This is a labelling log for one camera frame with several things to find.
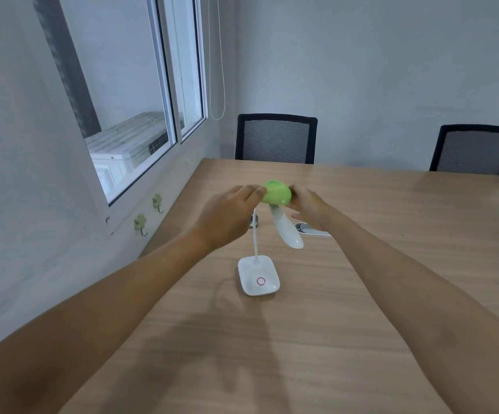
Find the white outdoor air conditioner unit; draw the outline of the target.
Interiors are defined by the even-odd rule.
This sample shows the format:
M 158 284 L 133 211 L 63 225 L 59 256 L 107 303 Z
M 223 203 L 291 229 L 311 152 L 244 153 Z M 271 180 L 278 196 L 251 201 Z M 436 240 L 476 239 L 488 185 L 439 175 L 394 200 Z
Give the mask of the white outdoor air conditioner unit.
M 139 113 L 84 141 L 108 204 L 172 147 L 162 111 Z

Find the white framed sliding window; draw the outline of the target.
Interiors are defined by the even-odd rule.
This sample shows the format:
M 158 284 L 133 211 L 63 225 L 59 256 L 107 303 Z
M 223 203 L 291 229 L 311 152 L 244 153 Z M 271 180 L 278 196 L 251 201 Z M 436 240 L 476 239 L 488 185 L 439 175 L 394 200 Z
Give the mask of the white framed sliding window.
M 89 158 L 85 141 L 82 139 L 78 120 L 74 116 L 74 108 L 70 102 L 71 96 L 67 94 L 66 85 L 63 83 L 62 77 L 59 76 L 60 67 L 57 65 L 57 54 L 52 53 L 53 43 L 49 42 L 48 25 L 43 24 L 41 7 L 37 0 L 25 2 L 31 22 L 27 23 L 28 20 L 25 20 L 23 26 L 25 31 L 32 31 L 37 35 L 38 40 L 32 43 L 31 49 L 42 72 L 45 89 L 50 96 L 52 106 L 59 114 L 58 121 L 65 130 L 66 139 L 71 145 L 74 162 L 79 166 L 84 182 L 89 189 L 89 194 L 97 211 L 98 225 L 104 229 L 108 236 L 121 231 L 122 225 L 135 232 L 134 218 L 139 213 L 144 213 L 147 218 L 144 231 L 154 232 L 164 216 L 154 217 L 150 214 L 151 211 L 159 214 L 152 207 L 152 197 L 156 193 L 161 194 L 163 199 L 161 209 L 164 210 L 164 214 L 167 214 L 201 162 L 201 154 L 207 152 L 206 144 L 201 143 L 200 139 L 193 143 L 191 142 L 193 136 L 189 136 L 188 140 L 181 136 L 180 115 L 174 104 L 176 96 L 171 89 L 173 75 L 172 71 L 168 70 L 167 64 L 169 52 L 168 48 L 164 46 L 162 33 L 165 19 L 161 19 L 158 10 L 163 4 L 162 1 L 145 0 L 145 5 L 148 10 L 154 51 L 152 66 L 157 72 L 160 97 L 164 104 L 164 116 L 167 121 L 168 134 L 172 138 L 172 147 L 138 176 L 111 204 L 108 204 L 100 181 L 96 181 L 97 172 Z

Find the green plastic lamp cover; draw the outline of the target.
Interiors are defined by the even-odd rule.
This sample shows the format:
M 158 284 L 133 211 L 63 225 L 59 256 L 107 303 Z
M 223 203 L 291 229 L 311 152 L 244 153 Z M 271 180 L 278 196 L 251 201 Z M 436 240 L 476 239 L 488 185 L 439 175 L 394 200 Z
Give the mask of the green plastic lamp cover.
M 291 189 L 279 180 L 268 180 L 261 185 L 266 188 L 266 192 L 261 199 L 261 203 L 275 206 L 287 206 L 292 198 Z

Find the white gooseneck desk lamp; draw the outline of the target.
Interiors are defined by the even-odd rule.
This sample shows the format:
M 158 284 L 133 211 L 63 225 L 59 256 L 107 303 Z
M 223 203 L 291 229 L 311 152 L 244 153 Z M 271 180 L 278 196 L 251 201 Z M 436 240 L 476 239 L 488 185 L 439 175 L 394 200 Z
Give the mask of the white gooseneck desk lamp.
M 291 248 L 300 250 L 304 247 L 303 239 L 279 205 L 269 205 L 274 225 L 282 240 Z M 240 283 L 248 296 L 264 296 L 280 289 L 280 279 L 273 261 L 258 251 L 257 211 L 252 217 L 253 257 L 244 257 L 238 263 Z

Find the white flat device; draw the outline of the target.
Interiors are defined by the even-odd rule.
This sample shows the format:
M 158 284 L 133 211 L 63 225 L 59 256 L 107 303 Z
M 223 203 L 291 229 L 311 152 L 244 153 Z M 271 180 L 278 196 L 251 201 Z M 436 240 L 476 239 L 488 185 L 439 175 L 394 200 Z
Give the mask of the white flat device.
M 313 236 L 330 236 L 327 231 L 320 229 L 315 229 L 311 225 L 305 222 L 299 222 L 295 224 L 295 228 L 301 235 L 313 235 Z

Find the black mesh office chair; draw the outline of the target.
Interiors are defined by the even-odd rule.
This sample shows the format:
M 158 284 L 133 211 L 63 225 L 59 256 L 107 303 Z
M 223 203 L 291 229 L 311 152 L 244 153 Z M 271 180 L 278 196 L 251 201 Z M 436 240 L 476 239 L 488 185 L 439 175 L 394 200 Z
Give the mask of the black mesh office chair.
M 499 175 L 499 126 L 442 125 L 429 171 Z
M 234 157 L 313 165 L 317 124 L 317 118 L 306 116 L 239 114 Z

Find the person's right forearm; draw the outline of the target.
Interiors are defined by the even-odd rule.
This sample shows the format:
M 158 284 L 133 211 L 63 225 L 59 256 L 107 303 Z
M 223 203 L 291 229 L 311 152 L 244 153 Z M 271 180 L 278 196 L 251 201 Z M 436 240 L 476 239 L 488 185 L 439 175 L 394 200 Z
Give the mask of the person's right forearm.
M 335 208 L 322 222 L 454 414 L 499 414 L 499 317 Z

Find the person's left forearm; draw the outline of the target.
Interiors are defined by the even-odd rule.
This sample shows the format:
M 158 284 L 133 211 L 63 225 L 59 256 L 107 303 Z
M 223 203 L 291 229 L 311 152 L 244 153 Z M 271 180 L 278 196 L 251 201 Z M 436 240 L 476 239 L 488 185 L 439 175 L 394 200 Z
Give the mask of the person's left forearm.
M 0 342 L 0 414 L 57 414 L 150 310 L 213 250 L 191 229 Z

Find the person's right hand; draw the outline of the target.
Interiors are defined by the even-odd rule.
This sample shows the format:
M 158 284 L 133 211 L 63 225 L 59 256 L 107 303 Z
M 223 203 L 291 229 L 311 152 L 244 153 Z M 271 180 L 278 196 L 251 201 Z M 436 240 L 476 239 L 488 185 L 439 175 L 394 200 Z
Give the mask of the person's right hand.
M 292 212 L 305 212 L 315 219 L 315 229 L 329 232 L 338 227 L 345 215 L 326 203 L 317 193 L 301 185 L 289 185 L 292 198 L 287 205 Z

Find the person's left hand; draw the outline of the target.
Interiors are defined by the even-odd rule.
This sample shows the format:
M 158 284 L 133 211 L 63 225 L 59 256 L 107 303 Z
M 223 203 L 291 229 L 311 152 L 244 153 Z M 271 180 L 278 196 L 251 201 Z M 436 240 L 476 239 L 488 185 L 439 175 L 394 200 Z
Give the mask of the person's left hand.
M 238 210 L 229 203 L 228 189 L 206 202 L 190 237 L 205 255 L 222 248 L 243 236 L 249 229 L 253 210 Z

